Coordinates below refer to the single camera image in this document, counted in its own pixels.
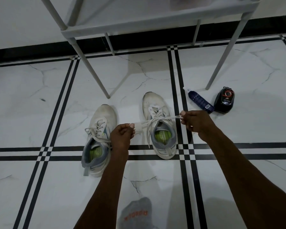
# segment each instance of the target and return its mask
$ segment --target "white wall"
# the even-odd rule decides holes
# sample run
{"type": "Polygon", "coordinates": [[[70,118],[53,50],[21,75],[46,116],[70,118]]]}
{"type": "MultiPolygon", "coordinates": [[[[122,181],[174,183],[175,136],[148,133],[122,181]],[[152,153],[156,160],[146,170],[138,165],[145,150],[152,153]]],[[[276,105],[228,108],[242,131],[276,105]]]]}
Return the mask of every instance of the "white wall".
{"type": "MultiPolygon", "coordinates": [[[[65,18],[72,0],[51,0],[65,18]]],[[[262,0],[253,18],[286,15],[286,0],[262,0]]],[[[240,15],[205,19],[203,24],[236,21],[240,15]]],[[[177,26],[195,25],[185,22],[177,26]]],[[[40,0],[0,0],[0,49],[65,41],[60,30],[40,0]]]]}

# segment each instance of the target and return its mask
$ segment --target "green insole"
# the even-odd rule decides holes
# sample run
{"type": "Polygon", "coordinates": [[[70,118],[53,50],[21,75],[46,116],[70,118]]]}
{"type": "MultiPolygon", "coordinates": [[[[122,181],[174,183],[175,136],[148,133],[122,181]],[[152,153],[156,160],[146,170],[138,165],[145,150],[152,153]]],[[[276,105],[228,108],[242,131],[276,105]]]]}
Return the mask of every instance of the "green insole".
{"type": "Polygon", "coordinates": [[[172,134],[169,131],[157,131],[155,132],[155,137],[158,142],[166,145],[167,141],[172,137],[172,134]]]}
{"type": "Polygon", "coordinates": [[[95,158],[99,158],[100,156],[102,156],[102,148],[100,146],[98,147],[94,147],[93,149],[90,150],[90,162],[95,159],[95,158]]]}

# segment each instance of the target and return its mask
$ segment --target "person's right hand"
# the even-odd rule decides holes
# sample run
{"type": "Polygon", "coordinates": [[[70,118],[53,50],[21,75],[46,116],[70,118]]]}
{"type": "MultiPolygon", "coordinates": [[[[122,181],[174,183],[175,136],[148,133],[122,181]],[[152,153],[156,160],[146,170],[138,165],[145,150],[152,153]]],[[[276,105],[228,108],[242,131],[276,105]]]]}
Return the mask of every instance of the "person's right hand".
{"type": "Polygon", "coordinates": [[[213,120],[206,111],[181,111],[181,123],[186,126],[187,130],[197,132],[198,136],[206,142],[208,134],[217,129],[213,120]]]}

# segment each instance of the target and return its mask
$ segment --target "spray bottle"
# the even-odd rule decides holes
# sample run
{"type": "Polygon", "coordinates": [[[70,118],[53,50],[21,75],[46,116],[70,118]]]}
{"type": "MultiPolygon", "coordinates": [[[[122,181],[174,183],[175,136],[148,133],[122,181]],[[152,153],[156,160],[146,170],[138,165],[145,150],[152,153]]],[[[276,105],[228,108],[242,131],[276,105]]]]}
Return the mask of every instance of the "spray bottle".
{"type": "Polygon", "coordinates": [[[187,89],[185,87],[183,87],[183,89],[188,93],[189,98],[208,114],[212,113],[215,110],[212,104],[203,99],[197,92],[187,89]]]}

